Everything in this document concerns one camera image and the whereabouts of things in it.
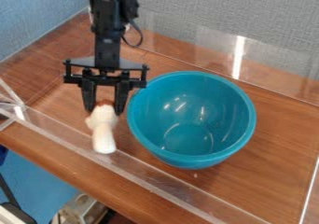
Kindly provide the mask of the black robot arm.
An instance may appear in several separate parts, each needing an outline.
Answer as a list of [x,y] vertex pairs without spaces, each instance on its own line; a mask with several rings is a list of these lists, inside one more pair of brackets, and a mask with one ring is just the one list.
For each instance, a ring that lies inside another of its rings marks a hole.
[[128,92],[147,85],[148,66],[120,57],[121,41],[132,48],[143,42],[143,33],[135,23],[139,7],[139,0],[89,0],[95,55],[64,60],[64,83],[77,84],[81,88],[87,111],[96,106],[99,86],[115,88],[113,110],[119,116],[124,111]]

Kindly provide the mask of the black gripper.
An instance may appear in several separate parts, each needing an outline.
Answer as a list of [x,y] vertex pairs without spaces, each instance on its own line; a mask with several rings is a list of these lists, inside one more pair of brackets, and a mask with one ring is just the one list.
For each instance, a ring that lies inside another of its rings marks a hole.
[[96,86],[115,86],[115,112],[119,116],[124,111],[131,88],[147,85],[148,66],[132,63],[120,57],[121,41],[119,38],[95,37],[95,55],[64,60],[64,83],[81,87],[84,109],[91,112],[96,104]]

